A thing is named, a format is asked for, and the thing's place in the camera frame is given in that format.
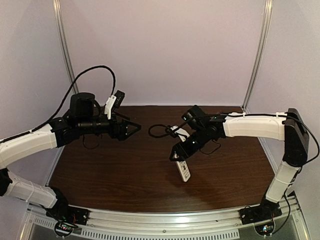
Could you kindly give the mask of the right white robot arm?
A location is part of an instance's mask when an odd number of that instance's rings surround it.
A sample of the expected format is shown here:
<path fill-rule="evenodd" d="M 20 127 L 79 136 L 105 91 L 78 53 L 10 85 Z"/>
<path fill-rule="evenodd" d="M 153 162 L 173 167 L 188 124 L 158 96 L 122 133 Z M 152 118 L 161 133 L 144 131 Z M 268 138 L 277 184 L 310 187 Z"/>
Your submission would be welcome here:
<path fill-rule="evenodd" d="M 220 138 L 254 137 L 284 142 L 284 155 L 277 172 L 262 197 L 260 208 L 273 211 L 285 191 L 308 161 L 309 134 L 299 112 L 220 113 L 209 115 L 198 105 L 192 106 L 182 119 L 194 132 L 189 135 L 182 127 L 171 127 L 167 132 L 178 135 L 180 142 L 172 147 L 169 159 L 183 162 L 202 149 L 209 141 Z"/>

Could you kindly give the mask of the grey remote control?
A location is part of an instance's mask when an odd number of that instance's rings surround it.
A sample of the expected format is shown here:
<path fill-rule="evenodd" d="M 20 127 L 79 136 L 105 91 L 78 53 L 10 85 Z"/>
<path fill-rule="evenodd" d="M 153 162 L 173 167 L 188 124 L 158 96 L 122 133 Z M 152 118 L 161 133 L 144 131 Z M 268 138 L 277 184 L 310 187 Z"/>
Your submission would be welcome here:
<path fill-rule="evenodd" d="M 188 168 L 187 162 L 176 161 L 175 164 L 177 166 L 177 169 L 179 171 L 182 181 L 186 183 L 191 177 L 191 172 Z"/>

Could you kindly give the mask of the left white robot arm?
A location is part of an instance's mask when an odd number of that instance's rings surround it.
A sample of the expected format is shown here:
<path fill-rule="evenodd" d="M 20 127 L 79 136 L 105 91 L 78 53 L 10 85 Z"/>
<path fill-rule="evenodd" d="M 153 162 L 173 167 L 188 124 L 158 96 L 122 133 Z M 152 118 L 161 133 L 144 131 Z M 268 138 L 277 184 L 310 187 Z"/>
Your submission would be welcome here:
<path fill-rule="evenodd" d="M 37 130 L 23 132 L 0 142 L 0 194 L 38 204 L 45 209 L 62 212 L 68 208 L 63 193 L 50 186 L 41 186 L 17 176 L 8 166 L 38 152 L 60 148 L 85 135 L 108 134 L 112 139 L 124 141 L 141 129 L 130 118 L 115 113 L 125 93 L 111 95 L 104 108 L 95 100 L 95 95 L 80 92 L 70 98 L 68 111 L 53 118 Z"/>

